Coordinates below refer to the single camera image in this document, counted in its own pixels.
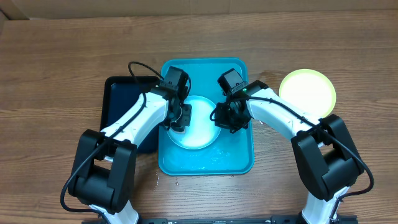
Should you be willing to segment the light blue plate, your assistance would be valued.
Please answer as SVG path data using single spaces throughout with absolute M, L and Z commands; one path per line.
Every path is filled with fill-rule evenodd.
M 185 103 L 192 107 L 190 125 L 183 134 L 167 131 L 169 138 L 178 146 L 196 150 L 209 146 L 216 140 L 221 128 L 215 126 L 210 120 L 210 114 L 216 105 L 203 96 L 188 96 Z

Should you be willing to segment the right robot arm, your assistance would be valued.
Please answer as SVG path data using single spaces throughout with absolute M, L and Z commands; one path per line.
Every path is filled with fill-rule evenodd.
M 355 217 L 337 214 L 350 195 L 348 189 L 365 170 L 344 121 L 335 114 L 319 118 L 306 113 L 279 98 L 265 83 L 245 82 L 233 68 L 219 77 L 218 84 L 226 101 L 211 112 L 217 127 L 235 133 L 256 119 L 291 142 L 299 176 L 308 190 L 296 223 L 357 223 Z

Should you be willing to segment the yellow-green plate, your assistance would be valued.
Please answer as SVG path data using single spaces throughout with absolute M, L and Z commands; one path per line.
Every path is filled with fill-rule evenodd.
M 279 96 L 321 118 L 328 116 L 336 104 L 332 82 L 324 74 L 311 69 L 290 72 L 280 84 Z

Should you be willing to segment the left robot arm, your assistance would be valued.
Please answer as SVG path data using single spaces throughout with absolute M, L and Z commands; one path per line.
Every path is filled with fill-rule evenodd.
M 180 68 L 170 67 L 165 78 L 145 86 L 135 104 L 115 123 L 80 137 L 72 173 L 60 195 L 64 210 L 69 193 L 96 213 L 101 223 L 137 223 L 138 213 L 129 201 L 134 187 L 139 145 L 159 124 L 177 134 L 190 125 L 191 105 L 185 104 L 192 81 Z

